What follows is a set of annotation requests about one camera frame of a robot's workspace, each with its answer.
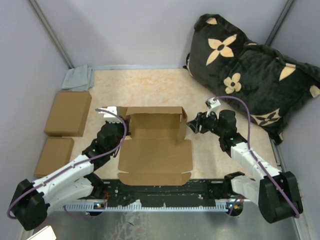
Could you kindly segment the brown cardboard box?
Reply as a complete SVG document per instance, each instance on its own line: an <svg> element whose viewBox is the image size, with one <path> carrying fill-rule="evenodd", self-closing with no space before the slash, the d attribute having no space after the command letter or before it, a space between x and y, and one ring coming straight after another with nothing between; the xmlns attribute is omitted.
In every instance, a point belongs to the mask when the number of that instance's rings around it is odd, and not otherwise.
<svg viewBox="0 0 320 240"><path fill-rule="evenodd" d="M128 186L182 186L193 170L188 116L181 106L129 106L129 139L120 148L118 178Z"/></svg>

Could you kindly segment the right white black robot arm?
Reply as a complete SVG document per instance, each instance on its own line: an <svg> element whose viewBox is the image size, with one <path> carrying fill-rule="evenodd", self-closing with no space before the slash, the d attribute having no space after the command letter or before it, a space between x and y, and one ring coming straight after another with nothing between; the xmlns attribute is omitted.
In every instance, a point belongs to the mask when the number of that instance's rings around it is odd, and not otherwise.
<svg viewBox="0 0 320 240"><path fill-rule="evenodd" d="M223 193L228 198L237 195L255 203L268 223L290 217L298 218L303 213L302 199L295 175L282 172L261 158L237 129L236 114L232 110L199 112L187 122L195 133L210 132L219 137L219 145L230 158L246 168L251 177L235 172L225 176Z"/></svg>

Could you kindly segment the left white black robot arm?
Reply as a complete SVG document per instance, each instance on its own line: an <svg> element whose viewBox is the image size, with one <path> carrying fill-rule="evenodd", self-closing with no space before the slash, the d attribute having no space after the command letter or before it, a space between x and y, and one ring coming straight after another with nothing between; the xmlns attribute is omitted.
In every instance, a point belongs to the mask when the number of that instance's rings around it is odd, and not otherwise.
<svg viewBox="0 0 320 240"><path fill-rule="evenodd" d="M104 166L129 133L129 121L108 122L74 160L47 176L21 181L13 194L7 216L18 220L26 231L34 230L56 209L81 198L103 195L103 181L95 171Z"/></svg>

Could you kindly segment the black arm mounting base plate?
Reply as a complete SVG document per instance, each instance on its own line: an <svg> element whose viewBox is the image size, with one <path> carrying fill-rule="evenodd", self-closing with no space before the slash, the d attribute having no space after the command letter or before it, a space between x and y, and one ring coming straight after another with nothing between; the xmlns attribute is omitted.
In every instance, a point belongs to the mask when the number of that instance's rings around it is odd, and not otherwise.
<svg viewBox="0 0 320 240"><path fill-rule="evenodd" d="M106 200L108 207L126 207L139 200L143 207L214 207L217 200L235 199L238 193L225 180L191 179L181 186L129 186L118 179L106 179L98 193L81 200Z"/></svg>

